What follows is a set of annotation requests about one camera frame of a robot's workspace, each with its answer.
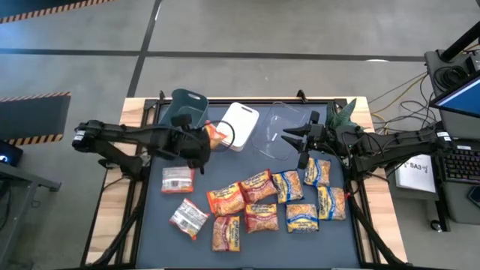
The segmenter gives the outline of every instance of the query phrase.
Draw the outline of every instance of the green plant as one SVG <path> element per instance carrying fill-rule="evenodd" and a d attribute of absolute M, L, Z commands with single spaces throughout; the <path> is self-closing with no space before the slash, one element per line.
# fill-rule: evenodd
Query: green plant
<path fill-rule="evenodd" d="M 348 103 L 340 112 L 337 112 L 335 105 L 330 102 L 327 106 L 327 118 L 326 125 L 330 128 L 337 128 L 341 125 L 351 125 L 358 126 L 356 123 L 350 121 L 350 116 L 352 116 L 355 105 L 357 104 L 357 99 L 352 100 Z"/>

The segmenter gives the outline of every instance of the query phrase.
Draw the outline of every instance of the clear plastic bowl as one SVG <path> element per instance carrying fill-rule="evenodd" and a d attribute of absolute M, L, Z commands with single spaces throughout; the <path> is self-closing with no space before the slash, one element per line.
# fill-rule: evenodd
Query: clear plastic bowl
<path fill-rule="evenodd" d="M 300 127 L 304 121 L 303 110 L 283 102 L 274 102 L 262 124 L 256 129 L 252 144 L 267 157 L 285 161 L 294 148 L 281 138 L 282 135 L 291 136 L 285 133 L 284 129 Z"/>

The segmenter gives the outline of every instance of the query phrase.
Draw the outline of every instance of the yellow snack bag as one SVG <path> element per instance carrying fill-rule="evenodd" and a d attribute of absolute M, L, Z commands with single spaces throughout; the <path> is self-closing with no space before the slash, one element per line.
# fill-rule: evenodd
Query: yellow snack bag
<path fill-rule="evenodd" d="M 234 214 L 245 208 L 245 200 L 238 182 L 221 190 L 207 192 L 208 204 L 215 215 Z"/>
<path fill-rule="evenodd" d="M 275 173 L 271 177 L 277 186 L 278 203 L 303 199 L 302 183 L 296 170 Z"/>
<path fill-rule="evenodd" d="M 303 182 L 315 187 L 330 185 L 330 161 L 310 157 Z"/>
<path fill-rule="evenodd" d="M 317 207 L 313 204 L 287 205 L 286 228 L 289 233 L 312 233 L 317 231 Z"/>
<path fill-rule="evenodd" d="M 338 187 L 318 187 L 319 219 L 343 221 L 345 215 L 345 193 Z"/>
<path fill-rule="evenodd" d="M 213 224 L 213 251 L 240 251 L 240 217 L 217 217 Z"/>

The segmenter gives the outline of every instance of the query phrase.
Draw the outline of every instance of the plastic wrapper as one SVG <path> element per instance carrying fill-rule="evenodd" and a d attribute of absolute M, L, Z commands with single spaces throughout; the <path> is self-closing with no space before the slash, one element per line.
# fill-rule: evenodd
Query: plastic wrapper
<path fill-rule="evenodd" d="M 278 230 L 277 205 L 247 204 L 245 207 L 247 233 L 261 230 Z"/>
<path fill-rule="evenodd" d="M 303 199 L 302 183 L 297 171 L 279 172 L 271 177 L 277 186 L 278 203 Z"/>
<path fill-rule="evenodd" d="M 304 183 L 315 187 L 330 185 L 330 161 L 310 157 L 305 170 Z"/>
<path fill-rule="evenodd" d="M 270 169 L 240 182 L 240 185 L 244 191 L 247 203 L 255 203 L 267 196 L 277 193 L 277 189 L 272 182 Z"/>
<path fill-rule="evenodd" d="M 217 128 L 207 120 L 205 128 L 208 132 L 208 136 L 210 137 L 210 149 L 215 149 L 219 143 L 222 142 L 227 135 L 218 132 Z"/>
<path fill-rule="evenodd" d="M 345 193 L 338 187 L 318 187 L 319 219 L 343 221 L 345 215 Z"/>
<path fill-rule="evenodd" d="M 195 170 L 187 166 L 163 168 L 163 193 L 187 193 L 194 191 Z"/>
<path fill-rule="evenodd" d="M 317 207 L 313 204 L 287 205 L 286 228 L 289 233 L 312 233 L 317 231 Z"/>
<path fill-rule="evenodd" d="M 217 217 L 213 223 L 213 251 L 240 251 L 240 217 Z"/>
<path fill-rule="evenodd" d="M 245 208 L 240 184 L 235 182 L 221 190 L 207 192 L 211 212 L 216 216 L 230 215 Z"/>
<path fill-rule="evenodd" d="M 209 218 L 209 214 L 200 211 L 189 199 L 184 199 L 169 222 L 195 240 L 207 218 Z"/>

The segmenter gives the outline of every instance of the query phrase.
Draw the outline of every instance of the gray floor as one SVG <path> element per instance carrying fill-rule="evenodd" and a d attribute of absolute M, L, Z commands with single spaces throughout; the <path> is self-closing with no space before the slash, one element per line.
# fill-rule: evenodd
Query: gray floor
<path fill-rule="evenodd" d="M 116 0 L 0 25 L 0 48 L 140 50 L 155 0 Z M 150 50 L 421 56 L 448 46 L 480 18 L 474 0 L 164 0 Z M 63 182 L 40 192 L 14 260 L 36 269 L 75 267 L 100 192 L 97 156 L 68 138 L 81 121 L 116 123 L 137 57 L 0 55 L 0 95 L 72 91 L 65 139 L 24 147 L 22 168 Z M 147 58 L 136 97 L 187 88 L 209 96 L 363 95 L 372 99 L 425 70 L 420 62 Z M 424 92 L 431 93 L 428 79 Z M 371 104 L 383 108 L 396 94 Z M 401 101 L 421 101 L 418 86 Z M 398 104 L 382 116 L 405 113 Z M 420 121 L 392 125 L 416 129 Z M 428 228 L 425 205 L 394 199 L 409 261 L 419 266 L 477 269 L 480 227 Z"/>

